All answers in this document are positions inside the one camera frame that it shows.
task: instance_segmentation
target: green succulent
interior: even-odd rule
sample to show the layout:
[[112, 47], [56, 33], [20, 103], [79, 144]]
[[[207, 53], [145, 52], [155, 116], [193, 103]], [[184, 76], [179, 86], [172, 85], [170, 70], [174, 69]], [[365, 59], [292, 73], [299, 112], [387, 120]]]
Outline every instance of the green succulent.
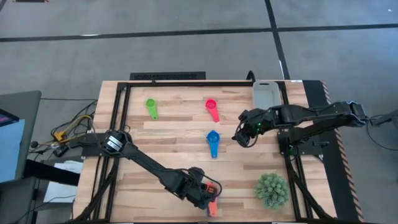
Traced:
[[264, 208], [278, 210], [289, 200], [286, 180], [276, 173], [262, 175], [254, 192], [258, 199], [264, 200]]

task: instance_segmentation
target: green measuring spoon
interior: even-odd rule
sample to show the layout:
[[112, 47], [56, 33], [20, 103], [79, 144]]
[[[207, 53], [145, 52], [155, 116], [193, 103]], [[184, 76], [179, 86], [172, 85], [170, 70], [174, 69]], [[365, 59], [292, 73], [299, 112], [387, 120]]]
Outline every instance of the green measuring spoon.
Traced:
[[152, 98], [149, 98], [147, 100], [147, 102], [145, 103], [145, 105], [147, 106], [148, 112], [151, 116], [152, 119], [157, 120], [158, 116], [157, 116], [157, 111], [156, 111], [156, 103], [155, 100]]

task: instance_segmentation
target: hazard stripe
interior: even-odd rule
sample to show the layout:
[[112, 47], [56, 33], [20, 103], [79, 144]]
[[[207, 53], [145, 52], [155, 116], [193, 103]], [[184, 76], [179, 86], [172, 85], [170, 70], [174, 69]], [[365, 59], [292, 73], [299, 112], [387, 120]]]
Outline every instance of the hazard stripe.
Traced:
[[[325, 82], [322, 82], [322, 86], [323, 86], [323, 90], [325, 91], [326, 100], [330, 104], [331, 101], [330, 101], [329, 91], [328, 91], [328, 89], [326, 87]], [[356, 191], [355, 191], [354, 181], [353, 181], [353, 178], [352, 178], [352, 175], [351, 175], [351, 171], [349, 170], [348, 160], [347, 160], [346, 152], [344, 150], [343, 141], [341, 140], [340, 132], [337, 129], [335, 129], [335, 134], [336, 134], [336, 138], [337, 138], [337, 144], [338, 144], [338, 147], [339, 147], [339, 150], [340, 150], [340, 153], [341, 153], [341, 159], [343, 161], [344, 169], [346, 171], [346, 176], [347, 176], [347, 179], [348, 179], [348, 185], [351, 188], [351, 194], [353, 196], [355, 209], [356, 209], [356, 211], [358, 213], [358, 220], [360, 222], [364, 222], [361, 206], [359, 204], [358, 196], [356, 195]]]

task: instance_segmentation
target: gray floor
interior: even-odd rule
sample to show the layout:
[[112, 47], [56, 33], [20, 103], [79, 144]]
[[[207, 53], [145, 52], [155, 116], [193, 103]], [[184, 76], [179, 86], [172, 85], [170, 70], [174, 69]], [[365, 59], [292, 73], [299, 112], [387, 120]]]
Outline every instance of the gray floor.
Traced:
[[[397, 1], [272, 0], [279, 27], [398, 22]], [[164, 30], [270, 27], [264, 1], [54, 0], [8, 1], [0, 37]], [[369, 115], [397, 109], [398, 29], [281, 33], [292, 79], [324, 80], [333, 100], [358, 100]], [[0, 43], [0, 94], [41, 90], [43, 97], [96, 98], [103, 80], [130, 72], [206, 71], [208, 79], [281, 79], [271, 33]], [[69, 120], [86, 102], [42, 101], [34, 139]], [[375, 146], [365, 129], [341, 129], [365, 220], [398, 220], [398, 152]], [[375, 138], [398, 148], [387, 124]], [[67, 156], [79, 155], [79, 150]], [[70, 208], [39, 213], [38, 223], [62, 222]]]

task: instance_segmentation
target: wooden table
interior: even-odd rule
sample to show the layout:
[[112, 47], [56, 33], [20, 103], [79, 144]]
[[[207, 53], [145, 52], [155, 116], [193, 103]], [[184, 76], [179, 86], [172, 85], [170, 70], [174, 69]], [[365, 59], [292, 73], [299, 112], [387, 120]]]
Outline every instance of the wooden table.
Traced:
[[[308, 106], [303, 83], [286, 81], [285, 84], [290, 104]], [[106, 81], [102, 84], [94, 119], [98, 133], [109, 128], [116, 85], [116, 81]], [[148, 98], [157, 102], [158, 121], [151, 120], [147, 112], [145, 101]], [[207, 98], [213, 98], [218, 102], [221, 120], [219, 123], [214, 123], [205, 109]], [[118, 122], [123, 99], [122, 95]], [[206, 211], [195, 208], [187, 200], [181, 201], [165, 191], [157, 178], [148, 171], [132, 161], [121, 159], [111, 221], [295, 220], [291, 200], [285, 207], [273, 211], [263, 208], [263, 201], [254, 196], [254, 185], [262, 174], [276, 172], [287, 178], [285, 162], [279, 154], [276, 131], [269, 131], [260, 136], [257, 144], [250, 149], [244, 149], [231, 140], [239, 123], [238, 116], [243, 110], [252, 108], [252, 88], [246, 86], [133, 88], [126, 124], [131, 127], [130, 134], [134, 144], [165, 167], [202, 168], [206, 175], [221, 182], [223, 192], [219, 198], [218, 217], [208, 218]], [[211, 158], [205, 139], [207, 133], [213, 129], [221, 134], [217, 159]], [[90, 202], [97, 159], [91, 157], [84, 161], [73, 206], [74, 214], [81, 213]], [[335, 217], [335, 207], [323, 164], [313, 156], [302, 156], [302, 160], [309, 191], [324, 210]], [[301, 214], [304, 217], [305, 210], [299, 190], [298, 195]], [[104, 217], [106, 199], [107, 193], [103, 197], [100, 217]]]

